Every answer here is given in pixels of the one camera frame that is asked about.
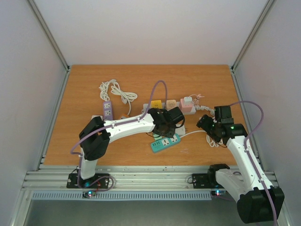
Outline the yellow cube socket adapter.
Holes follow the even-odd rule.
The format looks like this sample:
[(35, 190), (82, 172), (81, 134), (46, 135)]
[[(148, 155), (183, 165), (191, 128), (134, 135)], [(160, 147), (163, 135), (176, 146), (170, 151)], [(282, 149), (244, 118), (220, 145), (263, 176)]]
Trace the yellow cube socket adapter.
[(162, 109), (162, 101), (161, 100), (152, 100), (150, 102), (150, 108), (158, 108), (158, 109)]

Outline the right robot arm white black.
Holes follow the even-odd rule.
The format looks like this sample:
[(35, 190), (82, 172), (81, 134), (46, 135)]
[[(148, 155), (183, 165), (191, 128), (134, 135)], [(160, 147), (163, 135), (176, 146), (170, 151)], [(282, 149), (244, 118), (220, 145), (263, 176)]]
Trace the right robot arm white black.
[(237, 204), (238, 215), (246, 223), (272, 221), (277, 225), (285, 195), (274, 187), (260, 167), (242, 124), (233, 118), (213, 118), (203, 115), (197, 122), (213, 140), (222, 141), (232, 153), (238, 166), (235, 171), (225, 164), (210, 165), (207, 180), (211, 186), (222, 186)]

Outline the beige cube socket adapter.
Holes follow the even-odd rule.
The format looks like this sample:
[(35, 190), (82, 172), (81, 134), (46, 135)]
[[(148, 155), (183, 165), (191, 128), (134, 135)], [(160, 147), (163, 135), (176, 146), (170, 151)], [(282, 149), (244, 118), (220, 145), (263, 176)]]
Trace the beige cube socket adapter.
[(166, 109), (167, 109), (167, 110), (173, 109), (173, 108), (175, 108), (175, 107), (177, 107), (176, 100), (171, 99), (171, 100), (167, 100), (167, 101), (166, 101)]

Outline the white usb charger with cable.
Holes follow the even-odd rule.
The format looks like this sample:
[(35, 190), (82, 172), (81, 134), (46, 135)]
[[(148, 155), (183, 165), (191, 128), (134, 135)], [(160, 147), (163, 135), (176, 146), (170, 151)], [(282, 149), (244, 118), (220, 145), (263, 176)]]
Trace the white usb charger with cable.
[(192, 94), (192, 95), (190, 95), (188, 97), (184, 97), (184, 101), (185, 102), (191, 102), (194, 105), (198, 105), (201, 98), (204, 98), (204, 96), (202, 96), (201, 94), (197, 94), (197, 95), (196, 94)]

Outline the pink cube socket adapter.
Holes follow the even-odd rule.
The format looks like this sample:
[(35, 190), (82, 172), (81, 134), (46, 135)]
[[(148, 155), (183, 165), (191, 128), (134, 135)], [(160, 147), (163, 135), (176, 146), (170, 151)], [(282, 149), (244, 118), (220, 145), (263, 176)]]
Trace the pink cube socket adapter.
[(193, 103), (185, 102), (183, 98), (181, 98), (179, 103), (179, 108), (183, 114), (195, 114), (196, 109)]

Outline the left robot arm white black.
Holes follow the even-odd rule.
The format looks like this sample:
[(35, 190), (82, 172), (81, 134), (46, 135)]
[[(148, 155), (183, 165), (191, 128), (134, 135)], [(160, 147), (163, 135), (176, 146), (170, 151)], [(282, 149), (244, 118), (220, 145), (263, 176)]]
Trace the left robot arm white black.
[(172, 138), (177, 124), (185, 123), (185, 117), (179, 107), (171, 110), (150, 108), (143, 114), (121, 120), (103, 120), (97, 116), (91, 119), (79, 134), (80, 157), (77, 185), (88, 188), (95, 184), (95, 168), (98, 159), (102, 158), (108, 145), (118, 139), (139, 133), (155, 133), (162, 137)]

